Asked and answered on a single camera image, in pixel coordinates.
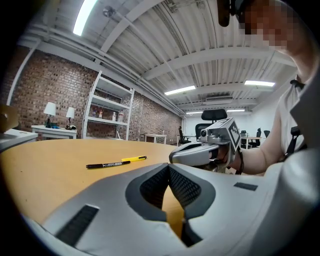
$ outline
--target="robotic hand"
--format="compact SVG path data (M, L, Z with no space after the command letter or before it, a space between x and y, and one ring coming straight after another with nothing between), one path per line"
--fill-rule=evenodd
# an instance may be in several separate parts
M241 174L244 168L240 149L241 136L233 117L218 120L209 127L202 129L197 142L177 147L169 155L170 163L184 164L193 167L209 166L218 173L224 173L226 167L235 159L238 150L241 158L241 167L236 174ZM227 160L217 159L221 146L227 146Z

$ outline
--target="ceiling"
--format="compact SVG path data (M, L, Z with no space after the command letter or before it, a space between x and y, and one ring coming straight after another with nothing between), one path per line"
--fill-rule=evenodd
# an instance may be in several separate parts
M116 72L178 114L220 108L251 111L297 70L289 57L244 36L234 17L228 27L221 27L216 0L98 0L82 36L77 36L73 28L82 3L49 1L25 36ZM103 15L106 6L116 10L111 18ZM245 80L276 85L246 86ZM192 85L196 90L164 95ZM215 96L232 100L203 103Z

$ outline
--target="red brick wall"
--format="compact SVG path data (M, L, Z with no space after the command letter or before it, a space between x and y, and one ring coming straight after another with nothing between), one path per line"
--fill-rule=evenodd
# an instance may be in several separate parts
M17 47L2 81L0 103L7 102L13 79L28 52L29 49L25 47ZM65 127L68 107L75 108L71 124L77 127L77 137L81 138L87 98L97 75L96 71L77 63L36 50L26 64L11 100L11 105L18 108L21 129L30 132L32 125L43 125L48 118L43 113L46 104L53 102L56 104L56 116L51 117L51 122ZM112 98L110 95L99 92L95 94L119 102L119 99ZM129 98L125 98L122 103L129 105L129 101ZM96 107L91 106L90 116L94 108ZM125 111L124 122L128 118L126 112L128 111ZM104 119L112 119L112 115L113 111L103 109ZM132 105L129 140L144 141L144 134L161 134L164 130L167 135L167 144L176 143L181 121L179 116L136 92ZM87 135L102 138L114 137L116 129L114 125L89 122ZM125 139L124 126L119 126L119 134L122 139Z

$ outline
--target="black marker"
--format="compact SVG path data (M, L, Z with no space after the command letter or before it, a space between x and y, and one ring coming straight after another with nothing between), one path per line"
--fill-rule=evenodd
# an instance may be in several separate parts
M122 166L126 164L130 164L130 161L88 164L86 167L88 169L95 169L95 168L105 168L105 167L111 167L111 166Z

